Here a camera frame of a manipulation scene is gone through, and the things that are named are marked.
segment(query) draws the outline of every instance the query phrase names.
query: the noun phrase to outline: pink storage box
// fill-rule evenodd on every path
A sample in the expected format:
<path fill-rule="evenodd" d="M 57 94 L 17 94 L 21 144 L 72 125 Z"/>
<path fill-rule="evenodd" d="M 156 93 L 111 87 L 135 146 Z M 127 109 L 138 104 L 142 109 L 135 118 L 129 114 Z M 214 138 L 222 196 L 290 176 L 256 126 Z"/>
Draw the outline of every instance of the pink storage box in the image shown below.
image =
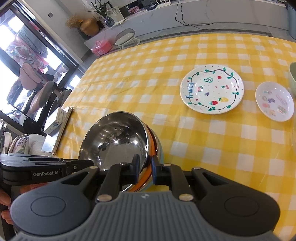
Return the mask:
<path fill-rule="evenodd" d="M 110 42 L 106 39 L 102 41 L 97 41 L 95 46 L 91 49 L 91 51 L 96 55 L 96 56 L 101 56 L 103 54 L 106 54 L 110 51 L 112 48 L 112 45 Z"/>

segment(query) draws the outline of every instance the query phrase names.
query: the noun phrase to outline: fruit-patterned plate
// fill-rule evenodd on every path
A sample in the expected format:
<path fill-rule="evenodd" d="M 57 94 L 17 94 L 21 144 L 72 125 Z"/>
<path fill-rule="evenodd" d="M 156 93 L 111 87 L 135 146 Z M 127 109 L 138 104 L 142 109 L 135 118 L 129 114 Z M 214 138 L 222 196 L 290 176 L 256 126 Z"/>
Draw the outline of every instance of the fruit-patterned plate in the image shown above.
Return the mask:
<path fill-rule="evenodd" d="M 222 114 L 236 107 L 244 95 L 242 78 L 218 64 L 201 65 L 182 80 L 180 95 L 191 109 L 204 114 Z"/>
<path fill-rule="evenodd" d="M 274 121 L 287 121 L 293 116 L 293 98 L 287 89 L 278 83 L 261 83 L 256 89 L 255 98 L 263 114 Z"/>

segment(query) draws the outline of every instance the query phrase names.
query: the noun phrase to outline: blue trash bin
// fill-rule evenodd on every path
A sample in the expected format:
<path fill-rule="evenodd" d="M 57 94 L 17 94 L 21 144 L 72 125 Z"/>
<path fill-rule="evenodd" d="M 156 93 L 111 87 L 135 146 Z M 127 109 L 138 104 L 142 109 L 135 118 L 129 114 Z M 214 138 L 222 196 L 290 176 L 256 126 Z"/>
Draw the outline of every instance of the blue trash bin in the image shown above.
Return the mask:
<path fill-rule="evenodd" d="M 289 11 L 289 34 L 292 38 L 296 39 L 296 10 L 288 4 Z"/>

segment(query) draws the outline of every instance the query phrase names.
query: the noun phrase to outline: brown vase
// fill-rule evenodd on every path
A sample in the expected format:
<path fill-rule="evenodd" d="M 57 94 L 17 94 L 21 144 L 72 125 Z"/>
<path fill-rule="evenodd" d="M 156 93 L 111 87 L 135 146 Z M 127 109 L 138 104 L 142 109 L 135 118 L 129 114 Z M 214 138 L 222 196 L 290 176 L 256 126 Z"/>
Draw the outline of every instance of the brown vase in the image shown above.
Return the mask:
<path fill-rule="evenodd" d="M 80 30 L 86 35 L 93 37 L 99 32 L 99 26 L 94 18 L 89 18 L 81 24 Z"/>

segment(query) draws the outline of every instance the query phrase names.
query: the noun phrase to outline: hand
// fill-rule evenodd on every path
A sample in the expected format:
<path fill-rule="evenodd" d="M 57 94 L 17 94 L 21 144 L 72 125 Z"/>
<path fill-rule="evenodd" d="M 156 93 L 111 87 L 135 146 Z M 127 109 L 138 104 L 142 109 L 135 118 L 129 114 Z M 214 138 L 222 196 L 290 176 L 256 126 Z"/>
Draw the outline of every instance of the hand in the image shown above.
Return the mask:
<path fill-rule="evenodd" d="M 20 193 L 23 194 L 25 192 L 28 192 L 28 191 L 30 191 L 32 189 L 44 186 L 46 184 L 47 183 L 40 183 L 40 184 L 32 184 L 32 185 L 22 186 L 20 188 Z M 2 189 L 0 189 L 0 203 L 5 205 L 5 206 L 8 206 L 8 210 L 4 210 L 1 213 L 2 218 L 5 219 L 5 221 L 8 224 L 13 225 L 13 222 L 12 222 L 12 219 L 11 219 L 11 216 L 10 216 L 11 199 L 10 199 L 9 195 L 7 193 L 5 193 Z"/>

